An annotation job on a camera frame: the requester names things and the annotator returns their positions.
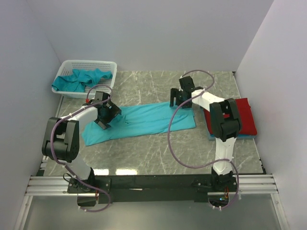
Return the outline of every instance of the teal cloth in basket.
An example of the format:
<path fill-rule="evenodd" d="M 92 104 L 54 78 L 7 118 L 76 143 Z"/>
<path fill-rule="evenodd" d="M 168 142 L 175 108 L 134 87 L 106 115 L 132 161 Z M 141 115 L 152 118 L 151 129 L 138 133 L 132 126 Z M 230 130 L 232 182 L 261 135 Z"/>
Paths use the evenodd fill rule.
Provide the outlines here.
<path fill-rule="evenodd" d="M 85 145 L 94 145 L 107 140 L 136 137 L 167 132 L 168 123 L 175 111 L 169 102 L 121 107 L 117 115 L 103 130 L 95 122 L 87 124 L 82 133 Z M 179 109 L 173 120 L 171 131 L 195 128 L 192 109 Z"/>
<path fill-rule="evenodd" d="M 58 76 L 52 87 L 56 91 L 84 92 L 86 86 L 91 88 L 97 85 L 101 78 L 111 79 L 111 71 L 73 69 L 69 76 Z"/>

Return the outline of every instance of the red object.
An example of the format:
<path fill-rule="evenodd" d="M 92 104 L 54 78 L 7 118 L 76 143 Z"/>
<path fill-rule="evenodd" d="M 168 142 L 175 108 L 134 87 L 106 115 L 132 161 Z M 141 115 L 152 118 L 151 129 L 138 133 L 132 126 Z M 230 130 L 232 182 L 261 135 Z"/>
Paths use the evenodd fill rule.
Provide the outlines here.
<path fill-rule="evenodd" d="M 253 114 L 251 112 L 250 106 L 248 104 L 247 98 L 236 99 L 236 104 L 242 120 L 242 130 L 239 134 L 245 135 L 257 135 L 257 129 L 255 126 Z M 210 122 L 210 112 L 204 109 L 205 119 L 207 123 L 208 130 L 210 134 L 213 134 Z"/>

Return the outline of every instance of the plastic basket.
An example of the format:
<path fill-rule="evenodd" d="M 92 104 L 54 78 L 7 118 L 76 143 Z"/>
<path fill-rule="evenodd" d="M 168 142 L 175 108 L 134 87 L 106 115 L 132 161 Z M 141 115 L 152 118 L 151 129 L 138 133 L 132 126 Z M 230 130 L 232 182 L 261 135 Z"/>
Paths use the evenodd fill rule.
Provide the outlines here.
<path fill-rule="evenodd" d="M 55 79 L 58 76 L 71 75 L 72 69 L 84 69 L 84 70 L 100 69 L 101 71 L 111 71 L 112 79 L 101 79 L 99 84 L 104 84 L 112 88 L 116 77 L 117 64 L 113 61 L 66 60 L 62 63 L 61 67 L 59 68 Z M 56 91 L 51 87 L 51 90 L 54 93 L 62 94 L 64 97 L 83 98 L 83 99 L 86 98 L 89 89 L 90 89 L 89 87 L 85 87 L 85 92 L 64 92 L 64 91 Z M 93 89 L 90 92 L 89 98 L 94 97 L 96 91 L 110 93 L 110 89 L 108 89 L 107 87 L 98 86 L 97 88 Z"/>

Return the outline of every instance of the marble tabletop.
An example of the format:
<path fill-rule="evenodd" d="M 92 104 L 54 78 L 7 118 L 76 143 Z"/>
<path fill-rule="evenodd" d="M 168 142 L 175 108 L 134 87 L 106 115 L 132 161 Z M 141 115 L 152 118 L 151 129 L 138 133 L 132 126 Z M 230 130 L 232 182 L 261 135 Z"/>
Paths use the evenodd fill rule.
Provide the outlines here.
<path fill-rule="evenodd" d="M 170 88 L 179 87 L 183 71 L 119 71 L 113 87 L 117 106 L 131 106 L 167 102 Z M 232 72 L 213 72 L 215 84 L 208 91 L 223 98 L 240 98 Z M 193 73 L 195 86 L 205 87 L 211 78 L 203 73 Z M 58 116 L 67 115 L 84 103 L 84 99 L 63 98 Z M 175 154 L 189 165 L 202 165 L 215 158 L 215 141 L 208 140 L 204 115 L 199 106 L 193 105 L 196 128 L 171 133 Z M 211 173 L 211 167 L 188 169 L 172 157 L 166 133 L 109 140 L 85 147 L 80 137 L 80 152 L 84 161 L 96 175 L 128 174 L 194 174 Z M 259 154 L 253 139 L 237 140 L 234 147 L 234 163 L 240 173 L 263 173 Z M 44 176 L 62 176 L 60 165 L 48 160 Z"/>

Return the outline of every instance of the white wall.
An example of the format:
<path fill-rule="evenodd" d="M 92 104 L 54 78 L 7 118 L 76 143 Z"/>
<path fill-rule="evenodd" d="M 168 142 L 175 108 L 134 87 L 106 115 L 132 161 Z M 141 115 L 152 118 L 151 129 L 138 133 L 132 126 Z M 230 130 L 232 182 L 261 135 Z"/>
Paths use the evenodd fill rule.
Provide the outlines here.
<path fill-rule="evenodd" d="M 13 228 L 59 98 L 59 60 L 24 0 L 0 1 L 0 229 Z"/>
<path fill-rule="evenodd" d="M 236 73 L 292 229 L 307 227 L 307 1 L 275 0 Z"/>
<path fill-rule="evenodd" d="M 28 0 L 60 61 L 237 70 L 273 0 Z"/>

